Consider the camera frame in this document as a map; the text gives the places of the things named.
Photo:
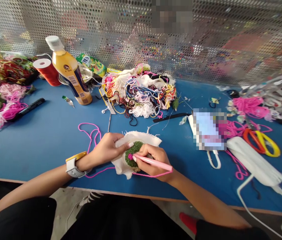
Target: hand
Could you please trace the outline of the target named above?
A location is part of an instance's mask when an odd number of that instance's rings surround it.
[[[150,154],[155,160],[171,165],[169,162],[168,156],[166,152],[163,150],[163,148],[155,147],[149,144],[143,144],[142,147],[140,148],[140,151],[137,152],[136,154],[140,156],[145,156],[145,157],[148,154]],[[137,159],[137,164],[139,168],[151,176],[156,176],[161,173],[167,172],[167,170],[147,164],[146,162],[143,162],[141,159],[137,157],[136,159]],[[177,174],[177,171],[173,170],[172,173],[163,175],[161,177],[157,177],[157,179],[159,179],[162,182],[170,182],[171,180],[175,178],[176,174]]]
[[[123,137],[124,135],[120,133],[106,133],[92,152],[77,161],[76,166],[80,171],[87,171],[117,158],[133,146],[133,143],[125,143],[116,148],[115,142]]]

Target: spool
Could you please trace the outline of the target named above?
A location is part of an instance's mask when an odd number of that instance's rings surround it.
[[[34,61],[33,66],[38,70],[38,72],[47,80],[47,82],[53,86],[60,86],[59,73],[54,68],[51,60],[42,58]]]

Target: yellow beverage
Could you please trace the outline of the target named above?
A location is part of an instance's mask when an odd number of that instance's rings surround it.
[[[90,104],[92,96],[82,80],[77,60],[64,50],[64,46],[58,36],[49,36],[45,40],[53,51],[53,66],[69,84],[75,99],[81,105]]]

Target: perforated metal panel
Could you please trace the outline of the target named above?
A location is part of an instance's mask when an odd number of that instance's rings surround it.
[[[0,0],[2,50],[50,53],[48,35],[119,70],[252,84],[282,66],[282,0]]]

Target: pink pen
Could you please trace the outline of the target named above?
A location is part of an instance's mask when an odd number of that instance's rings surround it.
[[[147,158],[147,157],[142,157],[142,156],[140,156],[138,154],[133,154],[133,156],[135,156],[137,158],[140,158],[142,161],[144,161],[146,163],[149,163],[149,164],[151,164],[153,166],[165,169],[167,171],[172,171],[172,166],[170,166],[170,165],[168,165],[166,163],[163,163],[163,162],[151,159],[151,158]]]

